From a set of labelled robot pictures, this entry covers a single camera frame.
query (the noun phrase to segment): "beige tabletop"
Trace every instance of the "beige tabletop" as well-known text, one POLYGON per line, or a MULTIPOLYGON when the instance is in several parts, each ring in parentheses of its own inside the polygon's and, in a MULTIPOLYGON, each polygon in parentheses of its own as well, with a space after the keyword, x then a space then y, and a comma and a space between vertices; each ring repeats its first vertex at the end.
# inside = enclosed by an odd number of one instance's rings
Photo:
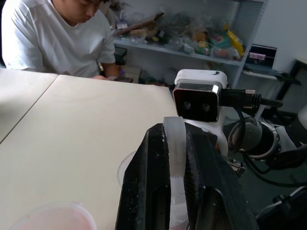
POLYGON ((42 204, 76 201, 98 230, 113 230, 120 163, 176 115, 167 88, 58 76, 0 145, 0 229, 42 204))
POLYGON ((0 68, 0 143, 56 77, 0 68))

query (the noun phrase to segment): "cable connector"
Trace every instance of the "cable connector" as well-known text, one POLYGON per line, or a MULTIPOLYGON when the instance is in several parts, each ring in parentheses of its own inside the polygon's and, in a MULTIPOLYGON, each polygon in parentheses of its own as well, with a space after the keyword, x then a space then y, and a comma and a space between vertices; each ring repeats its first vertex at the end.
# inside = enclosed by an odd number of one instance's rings
POLYGON ((223 89, 221 91, 220 106, 257 109, 261 104, 278 108, 282 107, 283 102, 263 99, 261 94, 256 94, 254 90, 223 89))

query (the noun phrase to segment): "pink container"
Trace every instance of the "pink container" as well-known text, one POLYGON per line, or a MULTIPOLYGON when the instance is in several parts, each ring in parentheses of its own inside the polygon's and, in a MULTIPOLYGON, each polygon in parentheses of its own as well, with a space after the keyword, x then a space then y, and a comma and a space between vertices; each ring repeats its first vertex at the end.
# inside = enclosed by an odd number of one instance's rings
POLYGON ((92 216, 77 203, 41 206, 15 223, 10 230, 97 230, 92 216))

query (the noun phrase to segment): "man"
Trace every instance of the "man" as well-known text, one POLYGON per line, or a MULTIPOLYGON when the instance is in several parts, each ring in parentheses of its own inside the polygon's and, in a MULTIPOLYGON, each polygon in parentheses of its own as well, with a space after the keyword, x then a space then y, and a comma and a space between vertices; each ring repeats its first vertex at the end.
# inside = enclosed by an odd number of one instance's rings
POLYGON ((118 76, 114 44, 101 0, 7 0, 2 57, 8 69, 78 77, 118 76))

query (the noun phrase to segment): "shelf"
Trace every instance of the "shelf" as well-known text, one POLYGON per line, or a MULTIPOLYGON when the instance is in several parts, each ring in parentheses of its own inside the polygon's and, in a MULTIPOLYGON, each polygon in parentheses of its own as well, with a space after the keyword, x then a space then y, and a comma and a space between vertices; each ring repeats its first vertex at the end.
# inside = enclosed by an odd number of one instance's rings
POLYGON ((127 46, 127 47, 135 47, 139 49, 153 50, 153 51, 162 52, 162 53, 174 54, 174 55, 179 55, 179 56, 184 56, 184 57, 189 57, 189 58, 197 58, 197 59, 202 59, 206 61, 213 61, 213 62, 224 63, 224 64, 234 65, 234 66, 241 66, 243 64, 242 61, 232 61, 232 60, 211 57, 211 56, 206 56, 206 55, 200 55, 200 54, 189 55, 189 54, 185 54, 184 52, 167 49, 162 45, 151 45, 151 44, 150 45, 135 45, 135 44, 130 43, 129 41, 123 41, 118 38, 114 38, 114 44, 118 46, 127 46))

